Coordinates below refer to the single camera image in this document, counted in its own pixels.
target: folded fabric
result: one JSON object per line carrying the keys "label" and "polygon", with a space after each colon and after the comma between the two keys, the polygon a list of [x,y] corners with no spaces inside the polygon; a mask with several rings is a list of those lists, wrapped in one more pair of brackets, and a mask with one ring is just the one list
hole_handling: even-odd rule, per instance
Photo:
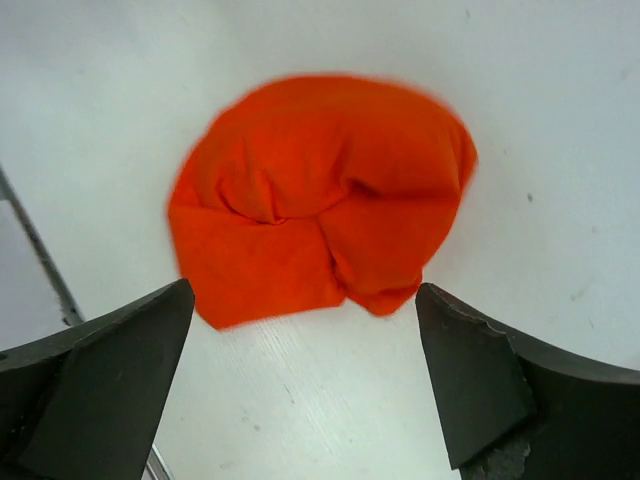
{"label": "folded fabric", "polygon": [[197,143],[168,206],[181,274],[215,328],[417,290],[476,163],[443,104],[347,75],[264,85]]}

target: metal strip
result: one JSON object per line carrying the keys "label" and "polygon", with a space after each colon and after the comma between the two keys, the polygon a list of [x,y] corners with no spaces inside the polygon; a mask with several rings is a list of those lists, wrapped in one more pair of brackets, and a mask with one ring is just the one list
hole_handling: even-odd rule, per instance
{"label": "metal strip", "polygon": [[[71,292],[69,291],[66,283],[62,279],[62,275],[56,268],[55,264],[49,252],[45,248],[40,236],[38,235],[36,229],[34,228],[27,212],[22,208],[22,205],[18,201],[18,197],[15,194],[15,191],[11,187],[9,183],[9,179],[5,175],[0,166],[0,199],[9,200],[13,209],[16,212],[16,216],[20,223],[24,227],[29,240],[33,244],[33,248],[38,255],[38,258],[42,262],[44,270],[49,277],[49,281],[53,286],[54,290],[58,294],[60,298],[60,305],[62,311],[64,313],[64,322],[70,327],[79,325],[85,322],[78,305],[73,299]],[[167,465],[165,464],[158,448],[155,444],[151,448],[151,452],[149,453],[149,459],[147,460],[147,466],[145,467],[145,472],[151,477],[152,480],[174,480],[173,475],[171,475]]]}

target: orange cloth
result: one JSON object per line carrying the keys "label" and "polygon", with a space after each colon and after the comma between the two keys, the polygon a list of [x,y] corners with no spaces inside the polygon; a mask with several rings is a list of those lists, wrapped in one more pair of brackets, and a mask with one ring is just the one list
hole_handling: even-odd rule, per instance
{"label": "orange cloth", "polygon": [[442,104],[341,75],[279,80],[215,120],[168,215],[213,327],[336,306],[398,309],[453,224],[476,163]]}

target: white table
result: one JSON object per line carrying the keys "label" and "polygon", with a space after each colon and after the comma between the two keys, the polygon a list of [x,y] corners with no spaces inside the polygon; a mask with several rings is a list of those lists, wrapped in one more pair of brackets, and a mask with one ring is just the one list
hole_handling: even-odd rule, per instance
{"label": "white table", "polygon": [[[640,6],[623,0],[0,0],[0,161],[84,315],[176,277],[164,204],[216,111],[337,69],[431,88],[477,142],[427,280],[640,368]],[[412,304],[195,319],[157,442],[177,480],[457,476]]]}

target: tabletop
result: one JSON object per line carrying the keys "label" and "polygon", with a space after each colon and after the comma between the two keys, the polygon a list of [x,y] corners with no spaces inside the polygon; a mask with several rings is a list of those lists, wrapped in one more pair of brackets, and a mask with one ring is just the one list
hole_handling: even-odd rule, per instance
{"label": "tabletop", "polygon": [[[479,152],[425,279],[640,368],[638,45],[623,0],[0,0],[0,162],[92,318],[176,278],[167,195],[222,107],[292,72],[405,79]],[[458,478],[412,302],[195,318],[157,444],[177,480]]]}

